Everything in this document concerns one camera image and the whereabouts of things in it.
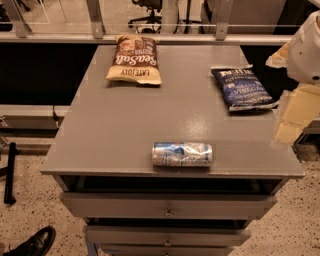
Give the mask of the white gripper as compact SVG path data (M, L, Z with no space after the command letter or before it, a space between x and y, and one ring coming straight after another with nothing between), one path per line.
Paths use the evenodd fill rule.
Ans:
M273 142L292 145L320 113L320 11L305 20L290 43L268 57L266 65L286 68L287 75L300 84L285 90L276 111Z

